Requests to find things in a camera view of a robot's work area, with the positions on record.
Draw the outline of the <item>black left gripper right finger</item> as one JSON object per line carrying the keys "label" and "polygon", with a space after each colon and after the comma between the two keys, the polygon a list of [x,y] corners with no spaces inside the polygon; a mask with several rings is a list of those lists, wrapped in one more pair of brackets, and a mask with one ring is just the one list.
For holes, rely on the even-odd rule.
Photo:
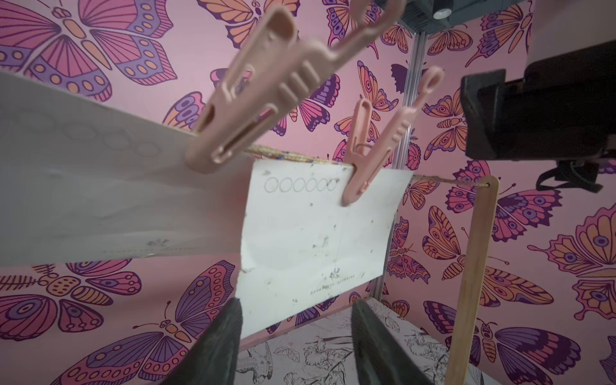
{"label": "black left gripper right finger", "polygon": [[431,384],[364,300],[353,303],[351,338],[359,384]]}

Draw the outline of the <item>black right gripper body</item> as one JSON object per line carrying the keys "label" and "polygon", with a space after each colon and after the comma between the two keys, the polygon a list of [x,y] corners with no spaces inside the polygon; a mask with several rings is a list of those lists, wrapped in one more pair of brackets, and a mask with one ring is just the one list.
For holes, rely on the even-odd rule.
{"label": "black right gripper body", "polygon": [[523,78],[504,69],[466,75],[460,102],[468,124],[466,157],[472,160],[553,160],[537,178],[558,189],[598,193],[597,177],[615,158],[615,42],[542,59]]}

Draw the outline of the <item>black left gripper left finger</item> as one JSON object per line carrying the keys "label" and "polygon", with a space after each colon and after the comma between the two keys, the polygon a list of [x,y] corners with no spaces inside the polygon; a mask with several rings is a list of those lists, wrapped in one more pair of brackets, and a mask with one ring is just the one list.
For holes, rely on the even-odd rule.
{"label": "black left gripper left finger", "polygon": [[163,384],[232,384],[242,332],[242,306],[232,298]]}

